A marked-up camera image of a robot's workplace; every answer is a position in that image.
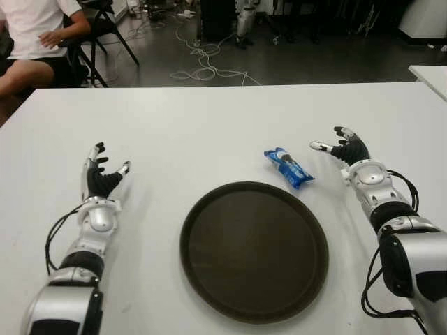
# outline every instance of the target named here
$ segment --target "white t-shirt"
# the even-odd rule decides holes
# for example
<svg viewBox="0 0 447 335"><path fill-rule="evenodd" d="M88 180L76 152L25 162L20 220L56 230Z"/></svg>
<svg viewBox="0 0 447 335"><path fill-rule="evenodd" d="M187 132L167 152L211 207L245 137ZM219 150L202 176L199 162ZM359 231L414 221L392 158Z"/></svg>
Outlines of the white t-shirt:
<svg viewBox="0 0 447 335"><path fill-rule="evenodd" d="M64 14L70 17L80 9L76 0L0 0L0 20L8 22L9 34L14 40L9 58L64 56L65 49L47 49L38 36L63 28Z"/></svg>

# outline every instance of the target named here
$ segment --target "blue snack wrapper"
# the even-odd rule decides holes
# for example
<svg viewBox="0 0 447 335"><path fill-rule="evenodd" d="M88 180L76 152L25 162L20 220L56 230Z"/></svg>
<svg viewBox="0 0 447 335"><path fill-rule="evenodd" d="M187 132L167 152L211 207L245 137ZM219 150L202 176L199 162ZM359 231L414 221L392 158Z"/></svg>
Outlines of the blue snack wrapper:
<svg viewBox="0 0 447 335"><path fill-rule="evenodd" d="M264 151L264 156L273 162L278 171L288 180L288 182L297 190L300 188L301 183L314 178L304 171L300 164L296 163L291 155L282 148L276 148L275 150Z"/></svg>

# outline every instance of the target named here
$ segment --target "person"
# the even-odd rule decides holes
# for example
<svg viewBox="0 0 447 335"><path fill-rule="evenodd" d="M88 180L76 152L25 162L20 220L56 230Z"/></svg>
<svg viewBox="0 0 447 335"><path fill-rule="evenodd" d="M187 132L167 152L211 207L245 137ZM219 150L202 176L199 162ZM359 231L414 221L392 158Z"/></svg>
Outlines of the person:
<svg viewBox="0 0 447 335"><path fill-rule="evenodd" d="M64 28L64 14L72 25ZM14 47L0 61L0 126L25 89L60 87L72 76L64 39L86 35L90 25L76 0L0 0L0 31L7 24Z"/></svg>

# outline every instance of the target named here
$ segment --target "black shorts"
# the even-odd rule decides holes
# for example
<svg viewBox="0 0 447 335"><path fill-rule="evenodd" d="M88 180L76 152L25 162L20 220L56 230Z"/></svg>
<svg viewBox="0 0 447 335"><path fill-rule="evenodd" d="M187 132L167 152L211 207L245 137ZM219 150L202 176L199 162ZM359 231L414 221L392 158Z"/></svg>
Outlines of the black shorts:
<svg viewBox="0 0 447 335"><path fill-rule="evenodd" d="M31 59L32 61L42 61L51 66L54 72L54 78L50 87L72 87L74 83L73 72L66 57L43 57ZM0 61L0 76L14 64L17 59L5 59Z"/></svg>

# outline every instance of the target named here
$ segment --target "black cable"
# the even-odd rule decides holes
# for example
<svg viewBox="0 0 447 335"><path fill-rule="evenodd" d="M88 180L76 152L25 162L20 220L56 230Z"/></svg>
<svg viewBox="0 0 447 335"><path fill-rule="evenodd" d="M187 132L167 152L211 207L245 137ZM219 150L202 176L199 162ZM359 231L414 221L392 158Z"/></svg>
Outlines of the black cable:
<svg viewBox="0 0 447 335"><path fill-rule="evenodd" d="M398 309L396 311L383 313L378 310L376 310L374 307L371 306L369 299L368 299L368 291L372 287L372 285L377 281L377 279L382 275L383 269L380 268L380 270L370 279L372 268L374 266L375 260L377 258L377 255L379 254L380 248L377 248L376 252L374 253L374 256L371 259L371 263L369 264L368 274L366 278L366 284L365 289L362 292L362 309L363 311L372 318L378 318L378 319L384 319L384 318L413 318L418 326L420 327L420 330L424 335L428 335L427 330L424 327L424 324L422 320L420 319L418 312L415 310L408 310L408 309Z"/></svg>
<svg viewBox="0 0 447 335"><path fill-rule="evenodd" d="M418 193L418 189L414 186L414 184L409 181L407 178L405 178L404 176L402 176L400 173L393 171L393 170L387 170L388 173L391 176L397 177L402 179L405 184L408 186L409 190L410 190L410 194L411 194L411 206L413 207L413 209L415 211L419 210L419 193Z"/></svg>
<svg viewBox="0 0 447 335"><path fill-rule="evenodd" d="M48 233L47 240L45 243L45 266L47 267L47 273L48 276L50 275L50 268L53 270L56 270L57 267L54 265L54 263L51 261L50 257L50 246L51 241L54 239L54 236L56 236L57 232L61 229L62 225L65 223L68 217L78 212L79 208L81 208L81 204L74 209L72 209L69 213L62 216L56 223L51 227L50 232Z"/></svg>

